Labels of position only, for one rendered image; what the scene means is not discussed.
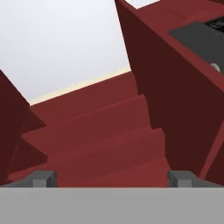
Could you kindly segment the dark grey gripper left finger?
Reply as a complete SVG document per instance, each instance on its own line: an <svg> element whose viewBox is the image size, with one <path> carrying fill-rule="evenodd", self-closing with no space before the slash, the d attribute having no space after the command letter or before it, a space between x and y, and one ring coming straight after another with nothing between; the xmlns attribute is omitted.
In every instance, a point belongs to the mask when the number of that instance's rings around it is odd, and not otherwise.
<svg viewBox="0 0 224 224"><path fill-rule="evenodd" d="M34 171L27 177L18 181L3 185L3 187L57 187L56 171Z"/></svg>

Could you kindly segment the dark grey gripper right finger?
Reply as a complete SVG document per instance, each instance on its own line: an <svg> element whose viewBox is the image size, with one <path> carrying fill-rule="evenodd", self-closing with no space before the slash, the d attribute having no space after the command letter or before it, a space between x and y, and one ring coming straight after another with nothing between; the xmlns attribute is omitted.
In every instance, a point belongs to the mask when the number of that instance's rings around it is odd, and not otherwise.
<svg viewBox="0 0 224 224"><path fill-rule="evenodd" d="M168 187L221 187L221 185L198 178L191 171L168 171Z"/></svg>

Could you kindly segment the dark red open cabinet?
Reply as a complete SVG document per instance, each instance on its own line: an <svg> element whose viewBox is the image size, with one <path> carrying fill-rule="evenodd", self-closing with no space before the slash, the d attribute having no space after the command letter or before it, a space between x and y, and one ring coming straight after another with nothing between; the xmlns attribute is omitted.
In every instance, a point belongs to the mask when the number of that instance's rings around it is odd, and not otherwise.
<svg viewBox="0 0 224 224"><path fill-rule="evenodd" d="M30 107L9 178L53 171L60 187L164 187L165 134L127 72Z"/></svg>

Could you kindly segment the pale grey hob knob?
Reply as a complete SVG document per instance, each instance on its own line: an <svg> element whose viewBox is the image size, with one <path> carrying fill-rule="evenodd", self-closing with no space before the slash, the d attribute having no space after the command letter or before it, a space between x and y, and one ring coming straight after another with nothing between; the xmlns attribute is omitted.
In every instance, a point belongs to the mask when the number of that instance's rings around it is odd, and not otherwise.
<svg viewBox="0 0 224 224"><path fill-rule="evenodd" d="M211 63L210 66L217 70L219 73L221 72L220 67L216 63Z"/></svg>

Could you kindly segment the dark grey hob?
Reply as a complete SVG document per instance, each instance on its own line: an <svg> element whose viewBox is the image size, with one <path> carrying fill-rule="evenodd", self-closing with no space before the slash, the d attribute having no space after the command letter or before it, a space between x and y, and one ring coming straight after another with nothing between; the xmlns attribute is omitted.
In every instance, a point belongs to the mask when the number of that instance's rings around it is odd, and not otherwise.
<svg viewBox="0 0 224 224"><path fill-rule="evenodd" d="M169 34L208 64L216 63L224 75L224 16L169 30Z"/></svg>

